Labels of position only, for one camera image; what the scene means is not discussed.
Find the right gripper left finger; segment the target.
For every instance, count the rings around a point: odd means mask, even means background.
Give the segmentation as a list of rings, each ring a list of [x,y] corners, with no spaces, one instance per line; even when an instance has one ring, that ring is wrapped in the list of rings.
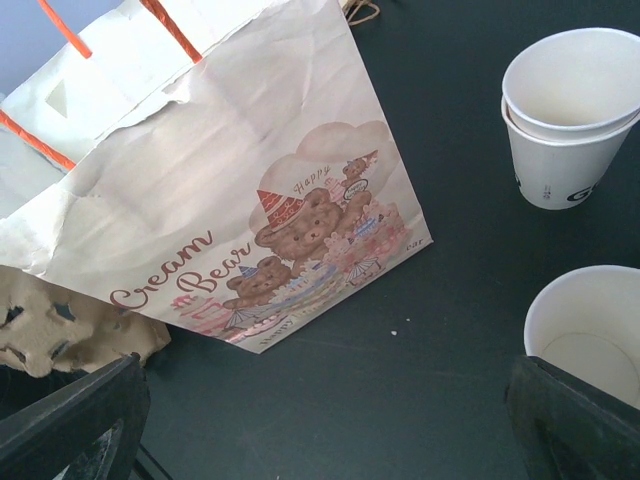
[[[3,479],[150,477],[138,460],[150,408],[136,353],[1,421]]]

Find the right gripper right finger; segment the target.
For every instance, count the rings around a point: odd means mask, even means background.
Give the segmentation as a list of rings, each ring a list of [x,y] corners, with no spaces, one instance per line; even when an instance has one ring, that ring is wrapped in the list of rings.
[[[506,408],[530,479],[639,477],[639,410],[545,360],[514,360]]]

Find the white paper coffee cup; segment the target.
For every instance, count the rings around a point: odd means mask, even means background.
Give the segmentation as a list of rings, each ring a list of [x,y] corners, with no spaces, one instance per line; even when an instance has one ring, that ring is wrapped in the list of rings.
[[[545,286],[526,314],[525,352],[639,407],[639,270],[597,265]]]

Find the cardboard cup carrier tray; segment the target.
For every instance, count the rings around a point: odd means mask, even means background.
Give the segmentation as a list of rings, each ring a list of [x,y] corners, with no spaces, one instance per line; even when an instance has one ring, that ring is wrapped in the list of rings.
[[[1,364],[41,378],[94,372],[136,353],[140,362],[171,341],[166,325],[87,295],[1,268]]]

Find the cream bear paper bag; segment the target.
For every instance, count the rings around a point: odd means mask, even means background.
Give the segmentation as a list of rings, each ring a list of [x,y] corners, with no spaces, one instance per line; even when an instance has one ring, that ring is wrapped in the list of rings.
[[[1,262],[259,353],[432,237],[336,1],[125,1],[2,102],[67,174]]]

